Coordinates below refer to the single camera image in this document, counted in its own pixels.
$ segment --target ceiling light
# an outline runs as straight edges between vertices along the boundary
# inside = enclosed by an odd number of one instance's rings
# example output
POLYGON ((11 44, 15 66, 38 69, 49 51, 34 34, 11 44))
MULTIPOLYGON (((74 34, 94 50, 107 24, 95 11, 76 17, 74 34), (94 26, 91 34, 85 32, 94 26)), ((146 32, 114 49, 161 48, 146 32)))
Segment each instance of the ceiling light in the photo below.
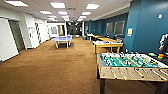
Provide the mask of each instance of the ceiling light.
POLYGON ((58 11, 59 14, 61 15, 67 15, 68 13, 66 11, 58 11))
POLYGON ((78 19, 77 21, 82 21, 83 19, 78 19))
POLYGON ((65 21, 70 21, 69 18, 64 18, 65 21))
POLYGON ((54 8, 65 8, 64 3, 50 3, 54 8))
POLYGON ((96 5, 96 4, 88 4, 86 9, 97 9, 100 5, 96 5))
POLYGON ((54 18, 48 18, 49 20, 55 20, 54 18))
POLYGON ((58 21, 58 20, 52 20, 52 21, 58 21))
POLYGON ((66 16, 61 16, 62 18, 69 18, 69 16, 68 15, 66 15, 66 16))
POLYGON ((90 15, 91 12, 82 12, 82 15, 90 15))
POLYGON ((50 11, 40 11, 42 14, 52 14, 50 11))
POLYGON ((9 3, 13 6, 24 6, 29 7, 27 4, 23 3, 22 1, 5 1, 6 3, 9 3))
POLYGON ((86 18, 86 16, 80 16, 79 18, 86 18))
POLYGON ((57 18, 55 15, 49 15, 50 18, 57 18))

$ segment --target white wall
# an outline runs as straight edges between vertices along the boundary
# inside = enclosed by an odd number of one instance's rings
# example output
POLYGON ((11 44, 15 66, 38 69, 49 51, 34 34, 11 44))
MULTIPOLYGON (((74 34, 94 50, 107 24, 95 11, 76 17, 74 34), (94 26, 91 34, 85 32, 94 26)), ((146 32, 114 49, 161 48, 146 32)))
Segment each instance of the white wall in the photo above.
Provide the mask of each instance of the white wall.
POLYGON ((0 18, 0 60, 5 61, 18 54, 7 19, 0 18))
POLYGON ((48 31, 49 31, 50 37, 59 36, 58 34, 52 34, 52 32, 51 32, 51 27, 56 27, 56 29, 58 31, 58 26, 57 25, 64 25, 64 27, 66 27, 65 23, 48 23, 48 31))
MULTIPOLYGON (((0 7, 0 19, 2 19, 0 21, 0 24, 1 24, 0 25, 1 26, 0 27, 0 29, 1 29, 0 42, 3 43, 4 47, 6 47, 6 49, 4 50, 4 51, 6 51, 5 53, 2 50, 2 46, 0 48, 0 54, 6 55, 6 57, 0 55, 0 61, 1 60, 4 61, 7 58, 10 58, 10 57, 18 54, 17 47, 16 47, 15 41, 13 39, 11 30, 10 30, 8 19, 15 20, 15 21, 19 22, 19 27, 21 30, 22 38, 23 38, 24 45, 25 45, 26 49, 27 48, 36 48, 39 46, 39 40, 38 40, 38 36, 37 36, 37 31, 35 28, 35 20, 32 15, 0 7)), ((48 30, 47 29, 47 22, 45 20, 43 20, 43 23, 45 24, 44 26, 47 31, 48 30)))
POLYGON ((47 24, 46 24, 47 22, 46 22, 46 20, 35 18, 35 22, 39 26, 41 43, 45 42, 46 40, 49 40, 50 37, 49 37, 48 29, 47 29, 47 24))
POLYGON ((0 17, 14 19, 14 20, 20 20, 19 12, 13 11, 10 9, 5 9, 3 7, 0 7, 0 17))
POLYGON ((24 15, 25 15, 26 25, 28 28, 28 33, 32 44, 32 48, 36 48, 39 46, 39 40, 38 40, 38 35, 35 27, 34 17, 26 13, 24 15))
POLYGON ((20 26, 20 30, 21 30, 21 34, 22 34, 25 48, 26 49, 32 48, 32 44, 31 44, 30 37, 28 34, 28 29, 27 29, 24 13, 19 13, 19 14, 20 14, 20 19, 21 19, 21 20, 19 20, 19 26, 20 26))

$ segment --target wall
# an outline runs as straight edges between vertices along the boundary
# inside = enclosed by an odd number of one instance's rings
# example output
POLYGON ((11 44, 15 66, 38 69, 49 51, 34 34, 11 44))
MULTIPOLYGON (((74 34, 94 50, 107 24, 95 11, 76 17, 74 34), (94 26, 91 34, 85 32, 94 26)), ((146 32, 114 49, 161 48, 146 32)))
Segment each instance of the wall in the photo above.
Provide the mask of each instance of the wall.
POLYGON ((124 26, 124 34, 125 35, 125 31, 126 31, 126 24, 127 24, 127 17, 128 17, 128 13, 124 13, 115 17, 110 17, 107 19, 101 19, 101 20, 97 20, 97 21, 90 21, 89 22, 89 32, 93 33, 93 34, 107 34, 106 33, 106 24, 107 23, 111 23, 111 22, 117 22, 117 21, 125 21, 125 26, 124 26))
MULTIPOLYGON (((25 45, 26 49, 27 48, 36 48, 39 46, 38 36, 37 36, 36 29, 35 29, 35 21, 34 21, 34 17, 32 15, 0 7, 0 18, 4 19, 4 20, 10 19, 10 20, 15 20, 15 21, 19 22, 19 27, 21 30, 22 38, 23 38, 24 45, 25 45)), ((14 41, 13 37, 11 37, 10 39, 12 39, 12 40, 8 41, 6 43, 13 44, 13 41, 14 41)))
POLYGON ((7 19, 0 18, 0 60, 5 61, 18 54, 7 19))
POLYGON ((0 7, 0 17, 11 20, 20 20, 19 12, 5 9, 3 7, 0 7))
POLYGON ((98 34, 98 21, 89 21, 89 33, 98 34))
POLYGON ((35 20, 35 23, 37 23, 39 26, 41 43, 45 42, 46 40, 49 40, 50 37, 49 37, 48 29, 47 29, 46 20, 42 20, 39 18, 35 18, 34 20, 35 20))
POLYGON ((125 35, 125 47, 129 52, 160 52, 159 41, 168 33, 167 0, 135 0, 131 3, 128 28, 133 28, 132 37, 125 35))
POLYGON ((58 27, 57 25, 64 25, 64 27, 66 26, 66 23, 47 23, 48 25, 48 32, 49 32, 49 35, 50 37, 57 37, 59 36, 58 34, 52 34, 51 32, 51 27, 56 27, 57 31, 58 31, 58 27))

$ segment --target foosball rod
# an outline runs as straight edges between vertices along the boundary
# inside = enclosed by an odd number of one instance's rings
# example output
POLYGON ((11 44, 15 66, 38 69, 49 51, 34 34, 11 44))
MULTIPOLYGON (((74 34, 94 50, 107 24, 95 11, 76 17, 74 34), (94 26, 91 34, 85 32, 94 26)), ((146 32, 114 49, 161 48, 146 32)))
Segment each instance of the foosball rod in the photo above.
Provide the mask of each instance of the foosball rod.
POLYGON ((167 74, 166 72, 164 72, 164 71, 162 71, 162 70, 159 70, 159 71, 168 76, 168 74, 167 74))
POLYGON ((156 74, 157 76, 159 76, 161 79, 163 79, 164 81, 167 81, 167 79, 163 76, 161 76, 159 73, 157 73, 156 71, 150 69, 154 74, 156 74))
POLYGON ((111 72, 113 73, 114 75, 114 78, 117 79, 117 76, 115 75, 114 71, 111 69, 111 72))
POLYGON ((120 71, 120 73, 121 73, 121 75, 124 77, 124 79, 127 80, 127 77, 123 74, 123 72, 120 71))
POLYGON ((128 73, 129 73, 132 77, 135 77, 131 72, 128 71, 128 73))
POLYGON ((135 71, 136 71, 142 78, 144 78, 144 75, 141 74, 137 69, 135 69, 135 71))

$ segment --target wooden table leg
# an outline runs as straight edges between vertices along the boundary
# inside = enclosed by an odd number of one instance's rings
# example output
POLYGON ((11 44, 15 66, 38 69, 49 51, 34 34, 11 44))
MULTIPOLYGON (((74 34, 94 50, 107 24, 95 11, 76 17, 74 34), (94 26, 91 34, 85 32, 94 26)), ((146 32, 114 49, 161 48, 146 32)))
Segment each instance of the wooden table leg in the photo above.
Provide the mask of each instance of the wooden table leg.
POLYGON ((97 79, 100 79, 99 69, 97 67, 97 79))
POLYGON ((100 47, 99 47, 99 50, 98 50, 98 52, 97 53, 100 53, 100 47))
POLYGON ((96 45, 95 45, 95 54, 96 54, 96 45))
POLYGON ((56 47, 58 48, 58 42, 56 41, 56 47))
POLYGON ((168 82, 158 82, 155 94, 166 94, 168 82))
POLYGON ((111 53, 113 52, 113 47, 111 47, 111 53))
POLYGON ((119 53, 120 52, 120 47, 117 47, 117 53, 119 53))
POLYGON ((105 90, 105 79, 100 79, 100 94, 104 94, 105 90))

